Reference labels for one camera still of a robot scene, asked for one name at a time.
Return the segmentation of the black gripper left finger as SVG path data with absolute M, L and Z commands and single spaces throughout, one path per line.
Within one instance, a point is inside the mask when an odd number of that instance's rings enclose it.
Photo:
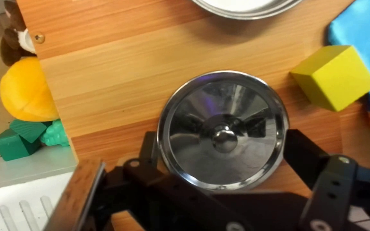
M 246 221 L 213 195 L 157 169 L 155 132 L 147 132 L 138 157 L 110 170 L 94 198 L 96 224 L 128 210 L 148 231 L 246 231 Z

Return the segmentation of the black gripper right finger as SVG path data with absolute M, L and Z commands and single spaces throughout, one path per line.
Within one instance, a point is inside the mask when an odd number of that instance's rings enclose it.
M 313 191 L 300 218 L 302 231 L 362 231 L 349 215 L 355 205 L 370 218 L 370 168 L 328 153 L 300 129 L 287 132 L 284 159 Z

